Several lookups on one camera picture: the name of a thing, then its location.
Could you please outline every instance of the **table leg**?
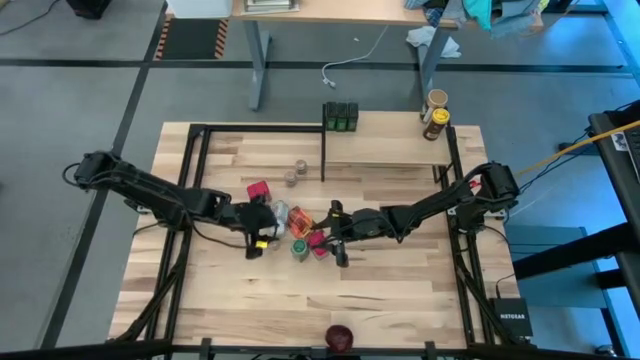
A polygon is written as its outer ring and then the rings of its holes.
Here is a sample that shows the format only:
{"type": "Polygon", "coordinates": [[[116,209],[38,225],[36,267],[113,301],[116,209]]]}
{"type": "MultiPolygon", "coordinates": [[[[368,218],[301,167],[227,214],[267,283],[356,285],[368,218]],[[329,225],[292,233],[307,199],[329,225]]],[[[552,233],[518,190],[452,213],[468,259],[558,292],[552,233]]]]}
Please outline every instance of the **table leg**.
{"type": "Polygon", "coordinates": [[[449,40],[452,29],[438,27],[433,35],[431,45],[418,46],[418,61],[420,62],[420,80],[422,83],[422,98],[427,98],[429,89],[433,87],[431,78],[436,71],[436,66],[440,61],[440,55],[444,50],[444,45],[449,40]]]}
{"type": "Polygon", "coordinates": [[[523,280],[625,250],[637,250],[635,235],[629,223],[514,261],[513,270],[516,279],[523,280]]]}
{"type": "Polygon", "coordinates": [[[269,32],[258,28],[257,21],[244,21],[244,31],[247,34],[249,52],[253,62],[253,74],[251,75],[251,89],[249,92],[249,108],[257,111],[260,106],[260,95],[262,94],[262,83],[266,72],[265,63],[267,50],[271,36],[269,32]]]}

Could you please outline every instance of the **black metal frame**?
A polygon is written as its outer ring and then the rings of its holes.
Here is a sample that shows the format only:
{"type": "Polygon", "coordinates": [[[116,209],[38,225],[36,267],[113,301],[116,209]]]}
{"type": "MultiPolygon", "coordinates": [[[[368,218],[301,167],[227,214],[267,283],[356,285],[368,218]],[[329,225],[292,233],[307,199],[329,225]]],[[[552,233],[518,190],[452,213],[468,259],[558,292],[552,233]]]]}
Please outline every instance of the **black metal frame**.
{"type": "MultiPolygon", "coordinates": [[[[456,179],[463,177],[460,155],[458,153],[457,138],[455,129],[449,125],[446,128],[446,136],[449,144],[449,151],[452,162],[448,166],[434,167],[434,180],[441,183],[443,188],[449,186],[448,172],[453,169],[456,179]]],[[[206,157],[211,141],[211,135],[215,132],[289,132],[289,133],[318,133],[321,135],[321,180],[324,181],[325,173],[325,124],[318,125],[206,125],[193,124],[189,128],[187,144],[180,169],[178,184],[185,186],[187,174],[196,141],[201,137],[199,156],[196,165],[194,187],[200,187],[204,176],[206,157]]],[[[459,238],[455,231],[455,215],[447,215],[449,226],[449,237],[451,240],[451,250],[454,262],[454,272],[460,303],[460,313],[462,316],[463,331],[467,343],[466,349],[436,349],[431,341],[425,342],[424,348],[415,349],[386,349],[386,348],[355,348],[347,355],[350,356],[420,356],[424,360],[436,360],[437,357],[454,358],[477,358],[477,359],[599,359],[599,356],[590,354],[577,354],[569,352],[557,352],[536,349],[530,345],[495,345],[494,331],[497,335],[505,339],[505,329],[500,324],[500,320],[492,311],[486,299],[482,271],[480,269],[480,259],[477,252],[475,236],[465,235],[467,239],[469,262],[472,273],[466,269],[462,258],[459,238]],[[484,343],[477,343],[471,318],[469,298],[467,291],[471,292],[480,307],[484,343]]],[[[134,322],[135,328],[139,331],[130,332],[129,336],[121,336],[117,339],[107,341],[105,344],[85,345],[66,348],[49,348],[32,351],[21,351],[7,354],[0,354],[0,359],[139,359],[156,355],[165,355],[165,359],[170,359],[176,352],[200,354],[202,360],[212,360],[216,354],[274,354],[290,355],[300,354],[312,359],[328,358],[335,355],[326,347],[281,347],[281,346],[216,346],[212,344],[210,338],[202,339],[201,345],[173,345],[172,340],[175,334],[175,327],[178,316],[182,286],[186,274],[186,265],[191,246],[192,232],[184,231],[179,255],[170,270],[172,251],[175,245],[176,233],[167,231],[165,247],[161,256],[160,269],[156,282],[156,294],[149,302],[145,311],[150,311],[150,315],[141,316],[141,320],[134,322]],[[168,319],[162,339],[155,339],[158,316],[160,313],[159,304],[168,293],[168,287],[173,285],[173,293],[168,309],[168,319]],[[147,333],[145,340],[138,341],[138,335],[142,327],[146,325],[147,333]]]]}

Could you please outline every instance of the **wooden table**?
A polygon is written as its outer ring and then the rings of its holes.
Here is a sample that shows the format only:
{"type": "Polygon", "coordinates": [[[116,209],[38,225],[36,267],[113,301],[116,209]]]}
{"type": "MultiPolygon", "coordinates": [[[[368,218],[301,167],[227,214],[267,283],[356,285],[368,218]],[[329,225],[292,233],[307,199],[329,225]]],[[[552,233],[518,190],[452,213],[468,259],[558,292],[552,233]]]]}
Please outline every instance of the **wooden table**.
{"type": "MultiPolygon", "coordinates": [[[[362,114],[359,126],[379,115],[362,114]]],[[[418,114],[389,116],[417,122],[418,114]]],[[[189,126],[164,124],[153,174],[177,181],[189,126]]],[[[479,127],[456,126],[456,130],[464,171],[485,162],[479,127]]],[[[327,133],[327,143],[332,135],[327,133]]],[[[415,136],[420,134],[407,133],[408,138],[415,136]]],[[[238,202],[248,200],[248,184],[267,180],[274,199],[301,206],[316,221],[326,216],[333,199],[352,212],[413,203],[440,190],[430,166],[422,164],[327,162],[322,183],[320,143],[320,134],[213,133],[202,186],[228,192],[238,202]],[[308,162],[309,173],[296,187],[287,188],[283,174],[300,158],[308,162]]],[[[426,159],[430,153],[424,152],[426,159]]],[[[154,221],[141,216],[138,227],[154,221]]],[[[488,224],[503,231],[497,220],[488,224]]],[[[220,240],[243,243],[241,235],[225,229],[205,224],[199,229],[220,240]]],[[[151,298],[165,233],[152,228],[134,238],[110,336],[123,332],[151,298]]],[[[445,215],[425,220],[402,245],[388,238],[349,244],[348,268],[338,268],[331,256],[321,261],[310,256],[298,263],[289,251],[292,241],[288,234],[279,250],[247,261],[243,250],[194,234],[174,344],[198,345],[209,337],[216,345],[323,346],[325,330],[342,324],[354,332],[357,347],[420,348],[425,341],[434,341],[441,349],[465,347],[445,215]]],[[[509,250],[490,231],[478,234],[477,247],[487,295],[493,296],[496,280],[513,273],[509,250]]],[[[503,296],[518,296],[513,277],[500,285],[503,296]]],[[[481,341],[479,311],[469,297],[476,338],[481,341]]],[[[166,312],[164,306],[160,334],[166,312]]]]}

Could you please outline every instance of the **wooden shelf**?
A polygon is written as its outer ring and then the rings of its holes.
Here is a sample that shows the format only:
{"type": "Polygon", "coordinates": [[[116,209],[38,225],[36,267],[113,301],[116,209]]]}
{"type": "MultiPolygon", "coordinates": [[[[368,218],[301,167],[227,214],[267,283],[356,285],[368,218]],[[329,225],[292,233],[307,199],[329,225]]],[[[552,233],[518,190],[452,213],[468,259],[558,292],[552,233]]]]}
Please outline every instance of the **wooden shelf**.
{"type": "Polygon", "coordinates": [[[327,132],[328,165],[430,166],[451,162],[447,140],[422,137],[417,112],[361,111],[355,132],[327,132]]]}

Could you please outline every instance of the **white cable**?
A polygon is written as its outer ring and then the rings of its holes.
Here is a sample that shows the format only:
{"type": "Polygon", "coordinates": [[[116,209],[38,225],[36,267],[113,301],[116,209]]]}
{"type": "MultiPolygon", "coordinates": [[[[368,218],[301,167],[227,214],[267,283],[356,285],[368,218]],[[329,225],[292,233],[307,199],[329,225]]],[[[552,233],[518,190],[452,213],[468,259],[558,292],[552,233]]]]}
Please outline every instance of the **white cable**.
{"type": "Polygon", "coordinates": [[[360,60],[364,60],[366,58],[368,58],[369,56],[371,56],[371,54],[373,54],[373,51],[378,47],[378,44],[380,43],[380,40],[382,40],[382,37],[384,36],[384,33],[387,32],[387,29],[389,28],[389,25],[385,26],[384,29],[382,29],[382,32],[380,33],[380,36],[378,36],[378,40],[376,40],[376,43],[373,45],[373,47],[371,48],[371,50],[367,53],[367,55],[365,56],[360,56],[357,58],[353,58],[353,59],[349,59],[349,60],[344,60],[344,61],[338,61],[338,62],[334,62],[334,63],[328,63],[325,66],[322,67],[322,82],[325,83],[326,85],[331,86],[332,88],[336,88],[336,83],[329,80],[329,78],[327,77],[327,75],[324,73],[325,70],[331,66],[336,66],[336,65],[344,65],[344,64],[348,64],[354,61],[360,61],[360,60]]]}

